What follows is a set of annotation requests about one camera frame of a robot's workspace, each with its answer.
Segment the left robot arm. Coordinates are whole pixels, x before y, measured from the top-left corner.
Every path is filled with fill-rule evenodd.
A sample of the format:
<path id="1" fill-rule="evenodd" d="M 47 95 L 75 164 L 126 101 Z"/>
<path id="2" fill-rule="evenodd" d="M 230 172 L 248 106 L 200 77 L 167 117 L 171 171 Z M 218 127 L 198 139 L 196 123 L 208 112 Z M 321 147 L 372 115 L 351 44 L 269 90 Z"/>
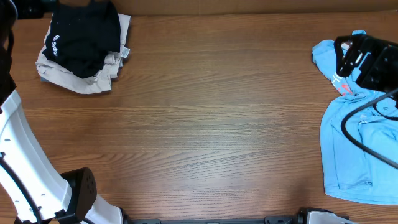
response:
<path id="1" fill-rule="evenodd" d="M 10 75 L 17 7 L 1 1 L 1 185 L 17 210 L 16 223 L 124 224 L 127 215 L 97 193 L 92 171 L 59 174 L 35 138 Z"/>

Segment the black polo shirt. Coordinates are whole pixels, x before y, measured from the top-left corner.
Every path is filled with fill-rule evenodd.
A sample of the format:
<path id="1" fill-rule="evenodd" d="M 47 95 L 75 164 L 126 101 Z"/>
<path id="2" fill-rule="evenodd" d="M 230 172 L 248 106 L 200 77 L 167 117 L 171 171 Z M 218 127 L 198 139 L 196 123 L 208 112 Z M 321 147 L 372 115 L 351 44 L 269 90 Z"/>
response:
<path id="1" fill-rule="evenodd" d="M 110 52 L 120 52 L 121 25 L 111 1 L 84 7 L 58 4 L 42 53 L 79 78 L 96 75 Z"/>

